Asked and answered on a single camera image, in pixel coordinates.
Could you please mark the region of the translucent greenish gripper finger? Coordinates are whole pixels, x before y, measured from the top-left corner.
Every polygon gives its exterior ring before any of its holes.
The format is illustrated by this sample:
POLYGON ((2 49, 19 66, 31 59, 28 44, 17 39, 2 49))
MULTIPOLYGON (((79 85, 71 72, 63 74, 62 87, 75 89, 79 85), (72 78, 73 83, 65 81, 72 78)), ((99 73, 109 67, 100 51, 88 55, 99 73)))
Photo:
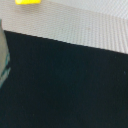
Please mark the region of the translucent greenish gripper finger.
POLYGON ((10 53, 7 45, 6 36, 2 28, 2 20, 0 19, 0 88, 10 73, 10 53))

